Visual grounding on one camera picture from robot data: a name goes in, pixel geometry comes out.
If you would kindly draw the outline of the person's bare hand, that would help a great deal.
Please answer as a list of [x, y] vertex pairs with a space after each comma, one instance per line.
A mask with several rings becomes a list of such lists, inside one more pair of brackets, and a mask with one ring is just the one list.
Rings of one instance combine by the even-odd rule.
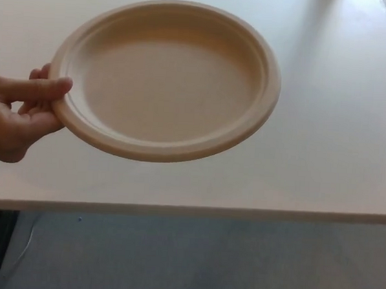
[[0, 161], [16, 163], [31, 145], [63, 128], [50, 104], [72, 87], [70, 78], [52, 80], [50, 65], [26, 80], [0, 76]]

